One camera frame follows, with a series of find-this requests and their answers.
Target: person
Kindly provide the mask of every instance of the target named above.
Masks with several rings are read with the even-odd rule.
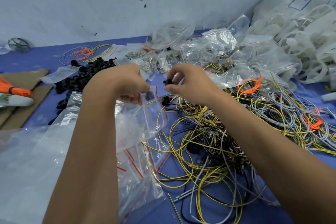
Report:
[[[220,90],[202,68],[176,65],[167,79],[174,84],[166,91],[213,110],[294,222],[335,223],[334,169]],[[44,224],[118,222],[115,101],[141,105],[147,91],[136,64],[105,69],[87,84]]]

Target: tangled wire pile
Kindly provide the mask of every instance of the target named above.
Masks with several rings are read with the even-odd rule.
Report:
[[[328,124],[322,117],[325,114],[335,118],[328,108],[318,108],[309,100],[261,78],[242,82],[240,86],[229,88],[226,92],[261,120],[302,148],[310,152],[323,151],[336,155],[336,126]],[[146,144],[143,147],[144,149],[147,147],[152,150],[171,153],[185,171],[185,175],[180,177],[169,177],[160,173],[165,177],[165,179],[157,178],[162,186],[180,188],[186,186],[188,182],[194,184],[192,189],[188,191],[185,189],[185,192],[174,201],[184,200],[189,195],[192,198],[193,193],[196,193],[198,218],[191,215],[196,222],[190,221],[183,216],[181,210],[181,216],[186,222],[206,223],[202,215],[201,194],[218,204],[230,207],[229,214],[220,223],[229,219],[238,223],[242,216],[243,206],[258,198],[269,205],[280,205],[278,201],[272,201],[263,195],[266,185],[262,188],[258,186],[253,165],[212,110],[206,106],[191,104],[181,96],[174,94],[163,96],[161,99],[167,97],[170,97],[170,103],[166,101],[165,110],[176,112],[178,119],[170,128],[168,135],[164,132],[159,133],[159,139],[165,148],[164,150],[158,150]],[[189,127],[176,131],[175,128],[179,123],[186,124]],[[174,140],[174,136],[180,133],[186,134],[181,143],[178,143]],[[204,154],[201,164],[195,163],[190,153]],[[244,171],[247,167],[251,169],[251,184],[249,184]],[[245,176],[247,185],[237,182],[237,174]],[[169,186],[171,181],[182,181],[183,184]],[[232,192],[232,202],[223,202],[204,191],[205,186],[219,182],[224,182]],[[242,188],[245,194],[242,194],[238,187]]]

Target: person's right hand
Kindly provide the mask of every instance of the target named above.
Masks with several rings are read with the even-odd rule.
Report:
[[[167,79],[173,80],[174,84],[166,85],[166,91],[181,95],[194,104],[208,105],[214,94],[222,92],[201,67],[191,64],[173,66]]]

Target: orange wire bundle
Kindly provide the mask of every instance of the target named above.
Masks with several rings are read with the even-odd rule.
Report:
[[[19,95],[23,97],[30,97],[32,93],[30,90],[25,90],[22,88],[18,88],[7,82],[4,78],[0,78],[0,92]]]

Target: person's left hand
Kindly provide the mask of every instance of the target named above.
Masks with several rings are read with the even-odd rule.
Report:
[[[104,69],[97,73],[83,90],[83,96],[102,94],[112,100],[142,105],[140,93],[149,91],[137,64],[130,63]]]

